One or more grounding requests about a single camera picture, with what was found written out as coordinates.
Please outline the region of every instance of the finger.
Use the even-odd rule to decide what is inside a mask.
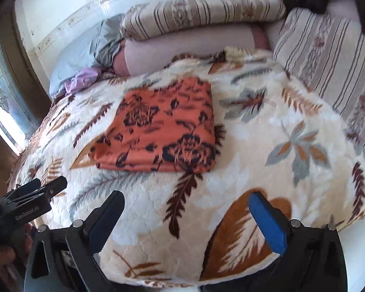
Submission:
[[[26,231],[26,233],[31,232],[31,229],[32,229],[32,226],[31,226],[31,224],[29,224],[29,223],[27,223],[27,224],[24,226],[24,230]]]
[[[15,260],[15,252],[7,246],[0,247],[0,267],[10,264]]]
[[[34,241],[31,239],[31,237],[26,234],[24,237],[24,249],[26,250],[26,252],[29,253],[31,251],[33,242]]]
[[[4,283],[8,286],[10,282],[10,275],[4,267],[0,267],[0,277],[3,279]]]

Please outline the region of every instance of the fluffy blanket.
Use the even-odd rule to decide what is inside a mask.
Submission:
[[[242,277],[277,258],[247,207],[255,190],[305,226],[332,221],[341,230],[361,218],[365,157],[341,117],[273,61],[271,52],[230,48],[226,58],[180,60],[152,75],[100,81],[61,100],[18,164],[18,184],[34,177],[43,184],[59,175],[68,180],[36,225],[68,227],[121,190],[126,207],[100,253],[100,266],[116,282],[164,287]],[[88,153],[124,94],[184,77],[211,83],[218,151],[211,171],[97,168]]]
[[[215,164],[211,84],[186,77],[129,91],[89,157],[103,169],[192,171]]]

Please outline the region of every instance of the orange floral fabric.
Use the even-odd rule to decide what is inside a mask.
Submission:
[[[99,168],[204,172],[215,164],[211,85],[197,77],[129,91],[90,149]]]

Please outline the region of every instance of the cream floral blanket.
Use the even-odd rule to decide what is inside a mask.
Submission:
[[[277,258],[249,213],[247,199],[255,190],[305,226],[331,220],[341,230],[361,218],[365,156],[346,123],[271,52],[227,48],[226,55],[226,62],[184,59],[151,75],[100,81],[52,108],[13,181],[67,178],[68,187],[36,225],[68,227],[121,190],[126,207],[100,266],[116,282],[166,287],[239,278]],[[114,119],[124,93],[187,75],[212,85],[219,153],[211,172],[96,168],[90,147]]]

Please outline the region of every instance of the window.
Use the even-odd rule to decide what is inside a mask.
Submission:
[[[11,77],[0,46],[0,135],[19,155],[38,127]]]

